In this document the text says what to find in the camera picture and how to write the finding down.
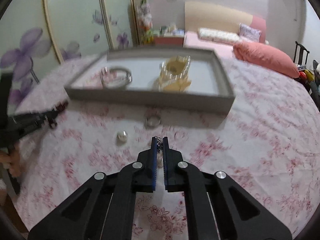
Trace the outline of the person's left hand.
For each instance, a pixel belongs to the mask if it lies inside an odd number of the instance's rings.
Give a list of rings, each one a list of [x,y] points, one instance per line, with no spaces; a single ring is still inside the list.
[[[9,170],[12,177],[18,178],[21,176],[21,156],[20,156],[20,142],[15,142],[9,150],[1,148],[1,164]]]

